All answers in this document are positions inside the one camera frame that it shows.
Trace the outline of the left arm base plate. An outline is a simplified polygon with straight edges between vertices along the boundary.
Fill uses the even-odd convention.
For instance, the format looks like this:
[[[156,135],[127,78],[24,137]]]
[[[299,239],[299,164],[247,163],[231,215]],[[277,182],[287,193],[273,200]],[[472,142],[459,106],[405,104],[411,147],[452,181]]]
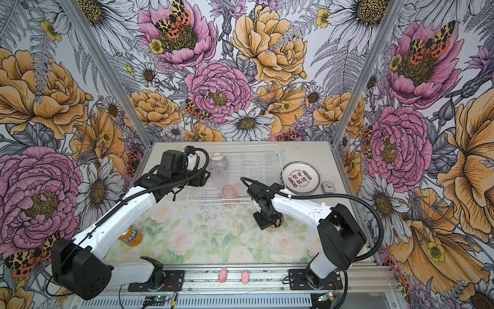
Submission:
[[[152,275],[145,283],[131,283],[129,292],[181,292],[184,283],[184,270],[163,270],[161,274]]]

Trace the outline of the pink glass cup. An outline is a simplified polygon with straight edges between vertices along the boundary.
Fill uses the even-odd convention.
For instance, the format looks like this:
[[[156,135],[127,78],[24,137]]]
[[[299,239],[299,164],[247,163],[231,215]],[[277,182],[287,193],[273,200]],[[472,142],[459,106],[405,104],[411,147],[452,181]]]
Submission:
[[[222,189],[221,197],[226,204],[238,203],[240,199],[238,192],[231,185],[227,185]]]

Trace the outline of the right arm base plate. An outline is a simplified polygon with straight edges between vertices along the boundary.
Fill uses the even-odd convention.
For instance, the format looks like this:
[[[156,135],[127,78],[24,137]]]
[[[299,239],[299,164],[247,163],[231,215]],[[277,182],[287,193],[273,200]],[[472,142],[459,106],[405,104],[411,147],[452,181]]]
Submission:
[[[289,269],[288,278],[284,282],[289,284],[290,290],[342,290],[343,282],[336,272],[331,272],[324,279],[307,269]]]

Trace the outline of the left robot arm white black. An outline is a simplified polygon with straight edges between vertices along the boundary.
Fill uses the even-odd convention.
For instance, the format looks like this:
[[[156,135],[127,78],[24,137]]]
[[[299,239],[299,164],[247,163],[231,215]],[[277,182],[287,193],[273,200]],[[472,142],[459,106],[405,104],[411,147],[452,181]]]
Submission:
[[[160,164],[135,180],[127,194],[103,217],[71,239],[59,238],[51,248],[49,283],[90,300],[107,288],[139,283],[157,290],[165,283],[163,264],[142,256],[133,261],[106,260],[114,242],[144,212],[168,194],[176,196],[184,187],[203,187],[210,173],[205,149],[188,145],[183,151],[168,150]]]

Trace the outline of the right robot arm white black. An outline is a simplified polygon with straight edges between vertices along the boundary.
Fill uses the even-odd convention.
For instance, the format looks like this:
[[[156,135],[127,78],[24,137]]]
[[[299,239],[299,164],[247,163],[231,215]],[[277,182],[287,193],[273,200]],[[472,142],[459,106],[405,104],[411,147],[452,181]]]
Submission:
[[[355,217],[341,203],[317,204],[289,194],[280,184],[252,182],[247,194],[259,206],[253,217],[260,229],[280,227],[286,214],[317,231],[322,251],[306,267],[306,281],[312,288],[321,288],[331,273],[347,270],[367,243]]]

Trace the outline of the yellow glass cup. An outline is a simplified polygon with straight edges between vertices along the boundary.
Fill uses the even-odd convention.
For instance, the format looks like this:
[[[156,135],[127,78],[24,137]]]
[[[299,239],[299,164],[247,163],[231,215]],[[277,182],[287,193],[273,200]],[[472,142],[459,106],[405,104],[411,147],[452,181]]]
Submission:
[[[284,216],[280,214],[276,217],[276,219],[274,219],[271,222],[269,228],[274,228],[274,229],[279,228],[283,223],[284,223]]]

